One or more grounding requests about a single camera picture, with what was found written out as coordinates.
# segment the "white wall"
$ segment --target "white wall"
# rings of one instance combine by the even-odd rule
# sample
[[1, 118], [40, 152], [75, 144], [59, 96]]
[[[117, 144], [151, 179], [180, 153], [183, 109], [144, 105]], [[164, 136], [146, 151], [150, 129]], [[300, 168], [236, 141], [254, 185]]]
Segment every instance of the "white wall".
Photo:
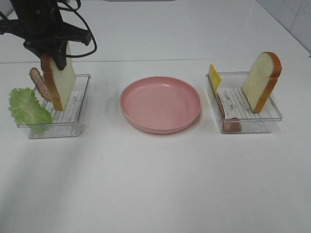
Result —
[[311, 52], [311, 0], [257, 0]]

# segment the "clear plastic container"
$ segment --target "clear plastic container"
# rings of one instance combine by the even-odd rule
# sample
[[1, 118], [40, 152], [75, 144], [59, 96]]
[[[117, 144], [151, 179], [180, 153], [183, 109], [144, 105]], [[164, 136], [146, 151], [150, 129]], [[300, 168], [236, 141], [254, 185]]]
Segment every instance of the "clear plastic container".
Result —
[[219, 73], [222, 81], [214, 92], [207, 77], [207, 94], [210, 99], [219, 130], [222, 133], [269, 133], [282, 114], [269, 97], [260, 113], [253, 113], [241, 86], [249, 72]]
[[28, 133], [28, 138], [55, 138], [79, 136], [87, 127], [92, 107], [91, 75], [78, 74], [65, 111], [55, 111], [53, 104], [43, 99], [35, 88], [35, 96], [52, 116], [49, 124], [17, 125]]

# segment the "bread slice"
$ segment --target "bread slice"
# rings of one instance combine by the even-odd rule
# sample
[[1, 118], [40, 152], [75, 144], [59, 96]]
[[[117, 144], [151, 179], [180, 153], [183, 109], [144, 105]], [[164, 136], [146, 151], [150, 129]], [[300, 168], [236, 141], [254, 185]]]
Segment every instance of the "bread slice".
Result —
[[272, 52], [261, 53], [252, 65], [242, 91], [254, 113], [259, 113], [264, 107], [281, 71], [281, 62]]
[[[69, 43], [66, 54], [70, 54]], [[57, 111], [64, 111], [69, 100], [76, 76], [72, 67], [71, 58], [66, 58], [67, 65], [59, 70], [53, 58], [48, 54], [41, 56], [43, 78], [51, 95], [53, 107]]]

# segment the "black wire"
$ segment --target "black wire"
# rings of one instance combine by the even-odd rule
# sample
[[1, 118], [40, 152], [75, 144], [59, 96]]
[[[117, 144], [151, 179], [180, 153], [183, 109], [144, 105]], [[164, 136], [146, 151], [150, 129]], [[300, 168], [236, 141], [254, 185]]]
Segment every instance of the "black wire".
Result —
[[80, 0], [75, 0], [76, 2], [77, 2], [77, 8], [75, 8], [75, 9], [70, 9], [70, 8], [66, 8], [66, 7], [59, 7], [59, 9], [60, 10], [64, 10], [64, 11], [77, 11], [77, 10], [79, 10], [80, 9], [80, 7], [81, 7], [81, 1]]
[[[24, 35], [24, 39], [27, 41], [27, 42], [31, 42], [33, 44], [36, 44], [38, 47], [40, 47], [41, 49], [43, 49], [44, 51], [52, 54], [52, 55], [61, 55], [61, 56], [64, 56], [64, 57], [69, 57], [69, 58], [81, 58], [81, 57], [86, 57], [86, 56], [89, 56], [93, 53], [96, 52], [97, 50], [97, 43], [96, 43], [96, 40], [95, 40], [95, 37], [89, 27], [89, 25], [87, 24], [87, 22], [84, 20], [84, 18], [77, 12], [77, 9], [80, 8], [79, 5], [81, 5], [81, 2], [80, 0], [77, 0], [77, 3], [78, 3], [78, 8], [77, 9], [73, 9], [68, 3], [66, 3], [66, 0], [61, 0], [61, 2], [66, 5], [68, 7], [68, 11], [71, 11], [71, 12], [74, 12], [78, 17], [79, 19], [84, 23], [84, 25], [86, 26], [87, 30], [90, 32], [91, 34], [91, 39], [93, 41], [93, 44], [94, 44], [94, 49], [90, 52], [87, 52], [87, 53], [84, 53], [84, 54], [80, 54], [80, 55], [69, 55], [69, 54], [66, 54], [66, 53], [61, 53], [61, 52], [58, 52], [56, 50], [53, 50], [49, 47], [46, 47], [42, 42], [38, 42], [36, 41], [35, 39], [33, 38], [30, 38], [28, 37], [27, 35]], [[4, 19], [4, 20], [8, 20], [10, 22], [10, 20], [0, 11], [0, 16]]]
[[70, 11], [74, 12], [78, 17], [79, 19], [84, 23], [84, 25], [86, 26], [87, 30], [90, 32], [91, 34], [91, 38], [92, 38], [92, 41], [93, 41], [93, 44], [94, 44], [94, 49], [90, 52], [87, 52], [87, 53], [84, 53], [84, 54], [81, 54], [81, 55], [68, 55], [66, 54], [66, 57], [70, 57], [70, 58], [81, 58], [81, 57], [86, 57], [86, 56], [89, 56], [93, 53], [95, 53], [95, 51], [97, 50], [97, 43], [96, 43], [96, 40], [95, 40], [95, 37], [89, 27], [89, 25], [87, 24], [87, 22], [84, 20], [84, 18], [77, 12], [77, 10], [73, 9], [68, 3], [65, 2], [65, 0], [61, 0], [61, 2], [67, 6]]

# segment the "lettuce leaf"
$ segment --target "lettuce leaf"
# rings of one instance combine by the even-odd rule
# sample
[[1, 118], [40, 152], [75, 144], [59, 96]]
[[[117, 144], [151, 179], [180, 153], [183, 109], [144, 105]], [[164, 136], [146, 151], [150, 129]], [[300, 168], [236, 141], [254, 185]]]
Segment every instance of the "lettuce leaf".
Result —
[[41, 107], [32, 89], [14, 88], [9, 96], [9, 110], [16, 124], [52, 123], [50, 112]]

